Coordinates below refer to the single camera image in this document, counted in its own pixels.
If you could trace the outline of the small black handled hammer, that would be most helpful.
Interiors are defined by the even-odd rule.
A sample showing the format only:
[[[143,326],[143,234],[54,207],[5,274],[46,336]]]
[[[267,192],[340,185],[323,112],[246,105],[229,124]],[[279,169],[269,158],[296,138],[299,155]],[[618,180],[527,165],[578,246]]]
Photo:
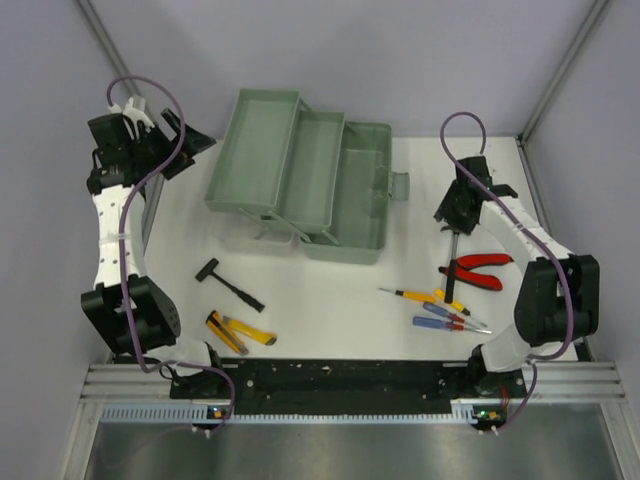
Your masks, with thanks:
[[[441,228],[442,232],[450,232],[452,234],[450,259],[448,264],[448,273],[445,286],[444,302],[451,304],[454,300],[454,288],[456,282],[456,269],[457,269],[457,250],[459,243],[460,232],[453,227],[447,225]]]

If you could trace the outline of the green toolbox with clear lid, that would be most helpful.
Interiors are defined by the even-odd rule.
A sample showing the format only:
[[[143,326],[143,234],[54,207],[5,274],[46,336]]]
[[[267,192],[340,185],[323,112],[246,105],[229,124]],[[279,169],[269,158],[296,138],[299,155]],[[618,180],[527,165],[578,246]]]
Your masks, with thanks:
[[[205,205],[297,237],[312,260],[373,265],[391,202],[410,193],[392,140],[389,124],[314,109],[297,90],[243,88]]]

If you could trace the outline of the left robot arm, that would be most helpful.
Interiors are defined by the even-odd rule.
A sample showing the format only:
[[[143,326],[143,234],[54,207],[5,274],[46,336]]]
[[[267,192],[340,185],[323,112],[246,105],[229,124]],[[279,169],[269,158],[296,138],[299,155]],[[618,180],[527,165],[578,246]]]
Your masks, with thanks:
[[[216,141],[169,108],[161,116],[174,138],[140,107],[112,106],[88,123],[96,147],[86,185],[98,217],[99,258],[81,309],[112,353],[130,356],[143,368],[155,360],[170,369],[173,380],[192,377],[194,387],[212,397],[226,387],[227,374],[207,342],[182,335],[177,306],[150,278],[143,213],[145,184],[154,171],[171,179]]]

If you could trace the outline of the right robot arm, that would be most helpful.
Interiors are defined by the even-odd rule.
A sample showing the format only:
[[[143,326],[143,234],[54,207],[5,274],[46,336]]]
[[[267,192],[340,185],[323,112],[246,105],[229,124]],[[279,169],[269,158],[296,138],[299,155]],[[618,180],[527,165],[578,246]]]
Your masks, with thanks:
[[[495,338],[476,346],[467,384],[487,396],[503,374],[529,359],[542,359],[550,343],[572,343],[598,328],[600,267],[554,240],[506,184],[494,184],[482,156],[458,161],[456,177],[434,218],[455,233],[482,227],[498,241],[522,274],[513,321]]]

